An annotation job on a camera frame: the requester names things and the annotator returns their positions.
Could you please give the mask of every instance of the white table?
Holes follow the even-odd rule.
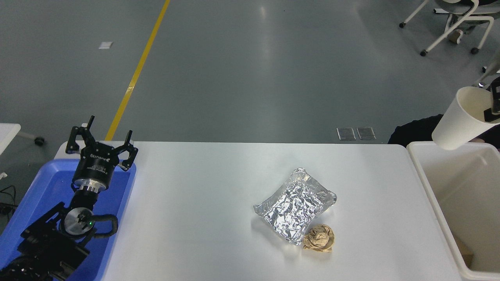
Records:
[[[7,148],[20,130],[21,125],[19,124],[0,123],[0,155],[4,152],[5,148]],[[0,180],[5,177],[7,177],[7,174],[1,172]]]
[[[402,146],[134,145],[137,174],[105,281],[461,280]],[[77,157],[65,146],[56,158]],[[333,229],[333,253],[288,244],[253,211],[298,167],[338,195],[313,222]]]

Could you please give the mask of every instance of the chair wheel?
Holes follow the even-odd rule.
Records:
[[[37,136],[35,139],[34,139],[34,144],[41,147],[45,144],[45,138],[41,137],[41,136]]]

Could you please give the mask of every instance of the office chair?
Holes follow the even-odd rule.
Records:
[[[405,25],[429,2],[430,0],[424,0],[418,8],[416,8],[413,13],[409,15],[407,19],[399,24],[400,28],[404,28]],[[422,57],[425,57],[428,52],[430,52],[437,44],[439,44],[443,39],[445,39],[450,33],[452,33],[459,25],[465,21],[488,21],[488,26],[484,35],[479,42],[477,47],[474,47],[470,50],[472,54],[477,54],[479,50],[483,47],[483,44],[486,41],[486,37],[490,33],[490,30],[493,27],[493,21],[495,20],[492,16],[488,16],[487,14],[494,14],[500,12],[500,1],[479,6],[479,0],[470,0],[472,5],[466,5],[459,3],[460,0],[434,0],[435,3],[443,10],[449,13],[448,21],[446,23],[446,27],[444,29],[444,33],[437,38],[434,43],[432,43],[429,47],[425,48],[420,52]],[[453,15],[458,16],[457,22],[455,22],[452,26],[450,26],[450,22]]]

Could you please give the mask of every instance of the crumpled brown paper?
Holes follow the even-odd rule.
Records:
[[[304,236],[304,249],[329,253],[332,251],[334,240],[333,230],[326,224],[318,224]]]

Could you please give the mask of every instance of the white plastic bin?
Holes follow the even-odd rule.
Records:
[[[407,149],[462,277],[500,281],[500,153],[473,142],[444,150],[419,141]],[[452,232],[473,252],[470,269]]]

